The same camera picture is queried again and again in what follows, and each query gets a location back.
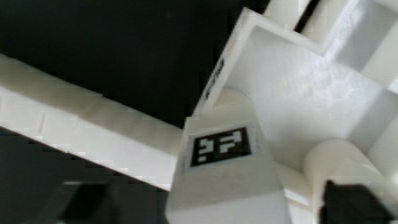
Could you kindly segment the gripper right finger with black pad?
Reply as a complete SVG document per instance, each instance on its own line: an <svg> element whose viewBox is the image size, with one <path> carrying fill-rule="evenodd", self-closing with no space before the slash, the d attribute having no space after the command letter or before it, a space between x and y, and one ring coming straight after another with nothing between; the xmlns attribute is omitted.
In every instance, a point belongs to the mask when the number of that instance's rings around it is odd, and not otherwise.
<svg viewBox="0 0 398 224"><path fill-rule="evenodd" d="M396 216L368 187L325 182L318 224L391 224Z"/></svg>

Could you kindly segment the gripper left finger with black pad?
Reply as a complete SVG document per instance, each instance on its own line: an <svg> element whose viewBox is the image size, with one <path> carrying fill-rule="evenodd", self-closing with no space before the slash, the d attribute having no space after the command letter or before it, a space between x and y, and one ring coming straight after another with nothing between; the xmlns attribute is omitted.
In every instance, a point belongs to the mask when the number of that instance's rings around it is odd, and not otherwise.
<svg viewBox="0 0 398 224"><path fill-rule="evenodd" d="M66 181L34 218L34 224L119 224L110 184Z"/></svg>

